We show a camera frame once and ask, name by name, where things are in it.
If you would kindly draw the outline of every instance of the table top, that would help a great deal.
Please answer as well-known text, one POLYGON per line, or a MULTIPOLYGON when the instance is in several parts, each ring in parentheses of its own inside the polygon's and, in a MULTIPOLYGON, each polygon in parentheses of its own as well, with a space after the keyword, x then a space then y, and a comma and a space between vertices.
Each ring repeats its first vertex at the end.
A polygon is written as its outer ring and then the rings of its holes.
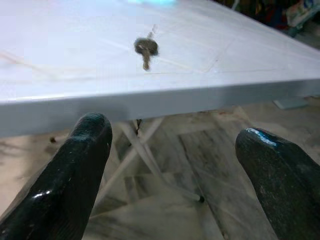
POLYGON ((208 0, 3 0, 0 29, 0 137, 320 94, 319 51, 208 0))

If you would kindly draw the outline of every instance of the marble floor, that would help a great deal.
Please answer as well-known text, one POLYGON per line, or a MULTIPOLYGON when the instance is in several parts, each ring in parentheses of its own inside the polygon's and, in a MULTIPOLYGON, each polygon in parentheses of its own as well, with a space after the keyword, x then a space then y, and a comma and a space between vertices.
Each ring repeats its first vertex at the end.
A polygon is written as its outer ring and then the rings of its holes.
MULTIPOLYGON (((267 102, 166 117, 148 142, 151 151, 169 182, 202 194, 205 203, 166 188, 137 156, 91 213, 83 239, 277 240, 236 158, 235 140, 243 128, 262 128, 297 143, 320 164, 320 99, 307 101, 291 110, 267 102)), ((103 183, 131 148, 117 124, 112 127, 103 183)), ((0 139, 0 214, 58 149, 61 142, 50 143, 50 136, 67 132, 0 139)))

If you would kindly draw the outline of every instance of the key head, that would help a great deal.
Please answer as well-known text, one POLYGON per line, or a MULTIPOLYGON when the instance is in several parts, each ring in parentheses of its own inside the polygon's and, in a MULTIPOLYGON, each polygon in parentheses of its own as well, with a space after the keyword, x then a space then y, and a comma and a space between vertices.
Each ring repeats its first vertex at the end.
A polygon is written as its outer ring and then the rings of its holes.
POLYGON ((158 44, 151 38, 138 38, 134 42, 134 49, 138 54, 143 54, 144 51, 148 51, 151 56, 158 55, 158 44))

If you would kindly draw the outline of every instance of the white table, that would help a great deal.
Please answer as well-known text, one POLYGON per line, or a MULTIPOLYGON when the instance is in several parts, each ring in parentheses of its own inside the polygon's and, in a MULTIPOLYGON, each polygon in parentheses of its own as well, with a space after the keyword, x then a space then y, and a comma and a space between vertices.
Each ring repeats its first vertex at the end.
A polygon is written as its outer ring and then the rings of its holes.
POLYGON ((0 137, 320 94, 318 51, 208 0, 2 0, 0 30, 0 137))

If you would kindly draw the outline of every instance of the key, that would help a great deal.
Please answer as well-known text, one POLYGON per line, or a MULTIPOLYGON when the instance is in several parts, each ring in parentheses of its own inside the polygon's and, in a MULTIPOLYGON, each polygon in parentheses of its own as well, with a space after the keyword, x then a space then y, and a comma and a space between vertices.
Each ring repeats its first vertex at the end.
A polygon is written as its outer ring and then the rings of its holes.
POLYGON ((134 42, 134 49, 143 57, 143 69, 149 70, 150 56, 158 55, 158 44, 151 37, 141 37, 134 42))

